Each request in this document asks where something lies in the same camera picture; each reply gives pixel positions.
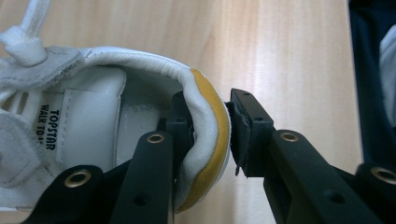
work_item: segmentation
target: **shoe label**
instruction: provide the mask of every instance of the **shoe label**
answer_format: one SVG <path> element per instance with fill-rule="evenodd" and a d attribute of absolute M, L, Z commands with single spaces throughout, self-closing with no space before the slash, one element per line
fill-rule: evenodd
<path fill-rule="evenodd" d="M 58 129 L 56 160 L 70 168 L 81 164 L 104 172 L 116 164 L 120 97 L 66 90 Z"/>
<path fill-rule="evenodd" d="M 38 141 L 50 151 L 56 150 L 63 98 L 62 93 L 43 93 L 43 103 L 36 120 Z"/>

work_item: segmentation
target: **shoe tongue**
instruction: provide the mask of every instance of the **shoe tongue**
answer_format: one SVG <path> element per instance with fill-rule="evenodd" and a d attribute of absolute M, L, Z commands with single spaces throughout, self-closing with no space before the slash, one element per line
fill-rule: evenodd
<path fill-rule="evenodd" d="M 43 93 L 36 134 L 64 168 L 90 164 L 108 171 L 115 166 L 125 80 L 120 69 L 94 67 Z"/>

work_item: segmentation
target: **wood grain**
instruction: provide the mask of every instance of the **wood grain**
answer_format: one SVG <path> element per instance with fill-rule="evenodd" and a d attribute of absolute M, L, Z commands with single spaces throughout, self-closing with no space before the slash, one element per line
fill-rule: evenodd
<path fill-rule="evenodd" d="M 26 1 L 0 2 L 0 29 Z M 305 135 L 332 165 L 361 162 L 347 1 L 54 1 L 46 46 L 118 46 L 202 70 L 225 101 L 250 91 L 277 129 Z M 273 223 L 262 179 L 224 177 L 176 223 Z"/>

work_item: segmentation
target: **screw hole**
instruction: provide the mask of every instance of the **screw hole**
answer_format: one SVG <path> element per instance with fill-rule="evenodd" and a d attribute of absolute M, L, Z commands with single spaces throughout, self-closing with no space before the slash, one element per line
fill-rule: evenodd
<path fill-rule="evenodd" d="M 139 193 L 134 197 L 134 203 L 138 206 L 149 204 L 151 197 L 147 193 Z"/>
<path fill-rule="evenodd" d="M 382 167 L 374 167 L 371 172 L 376 178 L 391 185 L 396 185 L 396 174 L 392 171 Z"/>
<path fill-rule="evenodd" d="M 152 144 L 156 144 L 156 143 L 161 143 L 164 139 L 165 137 L 162 134 L 155 133 L 148 137 L 148 142 Z"/>
<path fill-rule="evenodd" d="M 91 179 L 91 172 L 88 170 L 76 171 L 66 178 L 64 185 L 68 188 L 76 188 L 84 185 Z"/>
<path fill-rule="evenodd" d="M 280 137 L 288 142 L 297 142 L 299 140 L 299 137 L 293 133 L 282 133 Z"/>
<path fill-rule="evenodd" d="M 332 189 L 327 189 L 324 191 L 324 196 L 329 199 L 332 203 L 345 203 L 346 200 L 343 197 L 343 195 L 341 195 L 340 193 L 332 190 Z"/>

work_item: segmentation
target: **black plastic part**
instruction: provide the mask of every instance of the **black plastic part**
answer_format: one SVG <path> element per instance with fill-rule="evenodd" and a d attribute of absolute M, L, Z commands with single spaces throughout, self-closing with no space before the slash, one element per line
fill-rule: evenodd
<path fill-rule="evenodd" d="M 129 164 L 130 161 L 127 161 L 105 173 L 105 179 L 97 189 L 90 205 L 91 209 L 85 214 L 81 223 L 109 222 Z"/>
<path fill-rule="evenodd" d="M 364 163 L 356 172 L 354 187 L 384 223 L 396 223 L 396 170 L 394 168 Z"/>
<path fill-rule="evenodd" d="M 67 187 L 66 179 L 76 172 L 89 173 L 88 181 L 81 186 Z M 78 182 L 84 175 L 75 175 Z M 61 173 L 45 190 L 33 213 L 23 223 L 83 223 L 81 219 L 91 209 L 91 202 L 103 173 L 96 166 L 80 165 Z"/>
<path fill-rule="evenodd" d="M 355 188 L 355 185 L 354 185 L 354 179 L 355 179 L 355 176 L 354 175 L 352 175 L 352 174 L 350 174 L 350 173 L 348 173 L 348 172 L 345 172 L 345 171 L 343 171 L 343 170 L 341 170 L 341 169 L 339 169 L 339 168 L 337 168 L 337 167 L 335 167 L 335 166 L 332 166 L 332 168 L 334 169 L 334 171 L 335 172 L 337 172 L 337 174 L 341 177 L 341 178 L 343 178 L 343 180 L 351 187 L 351 188 Z"/>
<path fill-rule="evenodd" d="M 173 141 L 143 135 L 129 164 L 110 223 L 173 223 Z"/>
<path fill-rule="evenodd" d="M 264 180 L 277 223 L 381 223 L 301 134 L 276 131 L 269 150 L 286 186 Z"/>
<path fill-rule="evenodd" d="M 183 91 L 172 97 L 169 116 L 166 120 L 166 131 L 174 138 L 174 176 L 176 176 L 178 167 L 194 145 L 192 118 L 184 100 Z"/>
<path fill-rule="evenodd" d="M 265 173 L 262 149 L 269 145 L 275 131 L 274 121 L 256 98 L 247 91 L 231 90 L 227 104 L 233 125 L 231 150 L 238 168 L 247 177 L 263 177 Z"/>

